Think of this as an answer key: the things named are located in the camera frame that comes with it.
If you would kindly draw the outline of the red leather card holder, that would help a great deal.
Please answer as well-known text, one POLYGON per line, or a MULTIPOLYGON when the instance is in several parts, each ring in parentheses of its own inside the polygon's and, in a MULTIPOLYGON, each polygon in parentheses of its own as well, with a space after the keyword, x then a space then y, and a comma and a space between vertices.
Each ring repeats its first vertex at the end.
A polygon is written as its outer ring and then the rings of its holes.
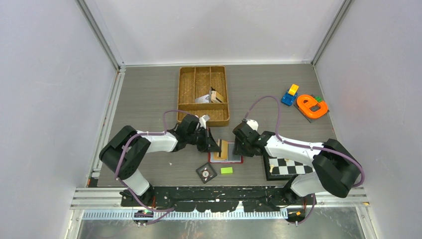
POLYGON ((234 142, 228 142, 227 146, 223 149, 222 153, 209 152, 208 162, 209 163, 220 163, 220 164, 241 164, 243 163, 243 156, 233 154, 234 142))

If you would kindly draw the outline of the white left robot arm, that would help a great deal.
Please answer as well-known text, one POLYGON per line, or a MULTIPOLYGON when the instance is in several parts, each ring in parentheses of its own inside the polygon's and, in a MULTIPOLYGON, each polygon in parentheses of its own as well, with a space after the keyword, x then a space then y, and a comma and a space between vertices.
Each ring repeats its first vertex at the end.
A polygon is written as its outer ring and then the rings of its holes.
POLYGON ((194 145, 199 152, 221 152, 207 127, 207 115, 186 115, 172 129, 163 132, 139 131, 124 126, 99 153, 99 160, 115 173, 117 180, 132 191, 133 199, 141 206, 152 202, 150 183, 138 169, 143 157, 153 152, 177 152, 194 145))

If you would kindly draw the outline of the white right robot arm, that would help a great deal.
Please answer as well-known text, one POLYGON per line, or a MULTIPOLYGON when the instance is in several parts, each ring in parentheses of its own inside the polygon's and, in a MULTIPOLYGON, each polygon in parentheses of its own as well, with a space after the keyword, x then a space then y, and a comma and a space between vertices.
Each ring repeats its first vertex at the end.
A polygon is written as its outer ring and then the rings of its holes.
POLYGON ((305 196, 328 192, 345 198, 353 187, 363 184, 363 168, 335 139, 304 142, 271 131, 259 133, 257 122, 244 119, 234 128, 234 154, 262 156, 266 175, 289 175, 282 197, 297 204, 305 196))

